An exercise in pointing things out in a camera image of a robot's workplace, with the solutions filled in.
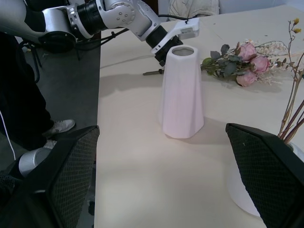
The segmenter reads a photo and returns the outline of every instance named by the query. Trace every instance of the dried flower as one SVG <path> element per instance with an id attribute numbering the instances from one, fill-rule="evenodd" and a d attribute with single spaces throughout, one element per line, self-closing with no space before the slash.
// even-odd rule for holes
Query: dried flower
<path id="1" fill-rule="evenodd" d="M 302 29 L 300 29 L 300 28 L 296 28 L 296 29 L 294 29 L 293 31 L 294 31 L 294 33 L 299 33 L 299 32 L 301 32 L 301 31 L 302 31 Z"/>
<path id="2" fill-rule="evenodd" d="M 237 83 L 241 86 L 246 87 L 254 83 L 257 79 L 257 75 L 252 71 L 248 70 L 243 76 L 237 76 Z"/>
<path id="3" fill-rule="evenodd" d="M 257 53 L 255 46 L 251 43 L 247 43 L 245 45 L 240 46 L 240 53 L 238 56 L 242 57 L 244 62 L 249 62 L 253 55 Z"/>
<path id="4" fill-rule="evenodd" d="M 254 72 L 257 74 L 262 74 L 268 70 L 270 65 L 267 57 L 258 56 L 251 61 L 251 64 L 254 64 Z"/>
<path id="5" fill-rule="evenodd" d="M 299 18 L 294 19 L 294 25 L 299 24 L 299 22 L 300 22 L 300 19 L 299 19 Z"/>

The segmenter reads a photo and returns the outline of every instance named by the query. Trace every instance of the gray floor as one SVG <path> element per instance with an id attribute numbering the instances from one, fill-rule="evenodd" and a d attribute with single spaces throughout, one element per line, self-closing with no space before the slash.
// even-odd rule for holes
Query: gray floor
<path id="1" fill-rule="evenodd" d="M 90 52 L 80 52 L 78 61 L 76 52 L 67 54 L 47 54 L 39 50 L 42 63 L 41 79 L 38 87 L 47 102 L 47 110 L 53 120 L 76 120 L 76 127 L 97 125 L 97 106 L 99 90 L 100 49 Z M 31 53 L 26 53 L 26 59 L 33 65 Z M 26 150 L 13 143 L 16 156 L 19 157 Z M 13 155 L 7 138 L 0 133 L 0 171 L 13 162 Z M 78 228 L 91 228 L 94 217 L 89 215 L 87 201 L 94 198 L 88 193 L 84 202 Z"/>

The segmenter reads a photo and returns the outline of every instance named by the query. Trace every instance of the person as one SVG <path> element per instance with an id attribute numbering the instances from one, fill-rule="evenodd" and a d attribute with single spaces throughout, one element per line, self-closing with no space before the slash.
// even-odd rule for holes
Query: person
<path id="1" fill-rule="evenodd" d="M 12 141 L 31 151 L 41 147 L 52 149 L 54 134 L 67 132 L 74 120 L 53 121 L 46 101 L 34 82 L 35 73 L 18 49 L 15 37 L 0 32 L 0 111 Z M 5 135 L 2 120 L 0 131 Z"/>

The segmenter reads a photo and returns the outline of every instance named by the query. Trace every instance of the black cable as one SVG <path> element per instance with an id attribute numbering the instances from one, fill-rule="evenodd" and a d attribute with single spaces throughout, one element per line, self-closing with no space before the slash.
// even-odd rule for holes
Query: black cable
<path id="1" fill-rule="evenodd" d="M 108 37 L 105 37 L 105 38 L 101 38 L 101 39 L 94 39 L 94 40 L 83 40 L 83 41 L 79 41 L 77 43 L 77 45 L 87 45 L 87 44 L 91 44 L 91 43 L 96 43 L 96 42 L 101 42 L 101 41 L 104 41 L 104 40 L 107 40 L 107 39 L 110 39 L 112 37 L 116 37 L 118 33 L 114 33 L 113 35 L 113 32 L 112 32 L 112 35 L 108 36 Z"/>
<path id="2" fill-rule="evenodd" d="M 39 68 L 38 68 L 38 64 L 37 64 L 37 52 L 36 50 L 33 50 L 35 47 L 33 47 L 32 43 L 29 43 L 27 41 L 22 41 L 18 48 L 17 48 L 17 55 L 16 55 L 16 60 L 17 60 L 17 65 L 19 67 L 19 69 L 21 70 L 21 72 L 23 73 L 24 76 L 28 77 L 28 71 L 25 70 L 24 66 L 22 65 L 22 58 L 24 58 L 24 54 L 23 54 L 23 50 L 22 48 L 26 47 L 31 49 L 32 52 L 32 56 L 33 56 L 33 60 L 34 60 L 34 65 L 35 65 L 35 70 L 36 70 L 36 79 L 35 79 L 35 83 L 38 83 L 40 80 L 40 72 L 39 72 Z"/>
<path id="3" fill-rule="evenodd" d="M 38 83 L 40 80 L 40 72 L 39 72 L 39 67 L 37 64 L 37 58 L 38 58 L 38 54 L 36 52 L 35 47 L 33 46 L 32 43 L 28 43 L 32 52 L 32 56 L 33 56 L 33 60 L 34 60 L 34 65 L 35 65 L 35 70 L 36 70 L 36 80 L 35 83 Z"/>
<path id="4" fill-rule="evenodd" d="M 178 20 L 190 20 L 192 18 L 183 18 L 183 17 L 179 17 L 179 16 L 174 16 L 174 15 L 168 15 L 168 14 L 160 14 L 158 15 L 159 18 L 174 18 L 174 19 L 178 19 Z"/>
<path id="5" fill-rule="evenodd" d="M 94 50 L 95 48 L 101 47 L 103 44 L 109 42 L 110 40 L 116 38 L 117 36 L 119 36 L 119 35 L 121 35 L 121 34 L 127 32 L 127 31 L 129 31 L 129 29 L 125 28 L 125 29 L 123 29 L 123 30 L 121 30 L 121 31 L 119 31 L 119 32 L 117 32 L 117 33 L 112 32 L 112 35 L 111 35 L 111 36 L 108 36 L 108 37 L 105 37 L 105 38 L 96 40 L 96 42 L 100 42 L 100 41 L 103 41 L 103 40 L 105 40 L 105 42 L 103 42 L 103 43 L 101 43 L 101 44 L 98 44 L 98 45 L 95 46 L 95 47 L 85 48 L 85 49 L 84 49 L 84 48 L 75 47 L 75 49 L 76 49 L 76 50 L 80 50 L 80 51 L 91 51 L 91 50 Z"/>

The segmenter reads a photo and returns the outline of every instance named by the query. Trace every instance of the black pants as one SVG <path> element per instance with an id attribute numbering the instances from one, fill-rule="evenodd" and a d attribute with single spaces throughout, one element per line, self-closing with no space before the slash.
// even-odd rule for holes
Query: black pants
<path id="1" fill-rule="evenodd" d="M 34 82 L 34 71 L 26 63 L 22 50 L 17 54 L 14 37 L 0 33 L 0 47 L 0 110 L 9 137 L 29 151 L 43 147 L 47 139 L 42 133 L 54 122 Z M 0 131 L 5 134 L 2 120 Z"/>

